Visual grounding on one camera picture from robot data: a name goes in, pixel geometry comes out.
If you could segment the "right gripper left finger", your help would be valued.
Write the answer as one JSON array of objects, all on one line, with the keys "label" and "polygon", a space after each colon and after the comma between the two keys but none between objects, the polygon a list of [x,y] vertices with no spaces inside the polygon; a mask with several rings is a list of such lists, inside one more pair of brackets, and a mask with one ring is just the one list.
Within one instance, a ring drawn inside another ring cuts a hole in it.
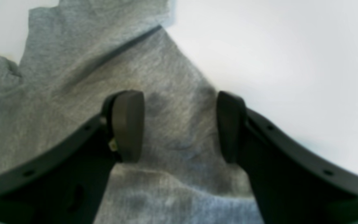
[{"label": "right gripper left finger", "polygon": [[116,163],[136,163],[145,95],[127,90],[48,152],[0,175],[0,223],[91,224]]}]

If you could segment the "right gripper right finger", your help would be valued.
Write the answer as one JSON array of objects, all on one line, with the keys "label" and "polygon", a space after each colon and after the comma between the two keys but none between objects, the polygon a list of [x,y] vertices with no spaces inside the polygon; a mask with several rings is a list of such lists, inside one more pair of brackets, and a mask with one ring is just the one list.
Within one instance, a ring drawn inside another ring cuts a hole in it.
[{"label": "right gripper right finger", "polygon": [[220,149],[248,175],[266,224],[358,224],[358,175],[312,153],[235,94],[217,96]]}]

